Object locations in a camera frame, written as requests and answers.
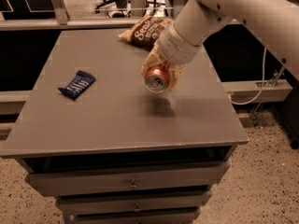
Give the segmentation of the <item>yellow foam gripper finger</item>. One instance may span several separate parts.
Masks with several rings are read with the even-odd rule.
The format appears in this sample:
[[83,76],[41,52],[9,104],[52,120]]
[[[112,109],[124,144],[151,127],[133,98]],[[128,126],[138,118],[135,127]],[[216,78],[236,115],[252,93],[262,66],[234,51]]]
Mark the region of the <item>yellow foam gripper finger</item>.
[[170,81],[170,89],[171,90],[173,90],[179,83],[179,80],[181,78],[181,75],[183,74],[185,67],[186,67],[185,64],[180,64],[180,65],[171,64],[170,65],[169,72],[171,75],[171,81]]
[[166,66],[166,60],[157,48],[153,48],[141,67],[143,78],[155,75],[159,76]]

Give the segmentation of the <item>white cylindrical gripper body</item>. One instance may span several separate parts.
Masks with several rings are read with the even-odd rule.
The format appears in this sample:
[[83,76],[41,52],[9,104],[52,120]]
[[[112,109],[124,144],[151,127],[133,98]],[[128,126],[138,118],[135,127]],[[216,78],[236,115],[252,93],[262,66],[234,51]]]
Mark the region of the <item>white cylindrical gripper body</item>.
[[184,39],[176,30],[174,23],[164,29],[154,47],[164,60],[172,65],[189,63],[199,51],[200,46]]

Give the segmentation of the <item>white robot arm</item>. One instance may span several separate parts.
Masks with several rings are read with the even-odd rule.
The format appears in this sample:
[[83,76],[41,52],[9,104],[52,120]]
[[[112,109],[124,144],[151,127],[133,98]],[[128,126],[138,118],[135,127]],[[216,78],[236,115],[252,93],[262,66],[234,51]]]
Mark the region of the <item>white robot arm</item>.
[[299,77],[299,6],[287,0],[189,0],[160,33],[142,66],[146,87],[163,92],[174,70],[190,63],[206,39],[230,21],[243,24],[294,77]]

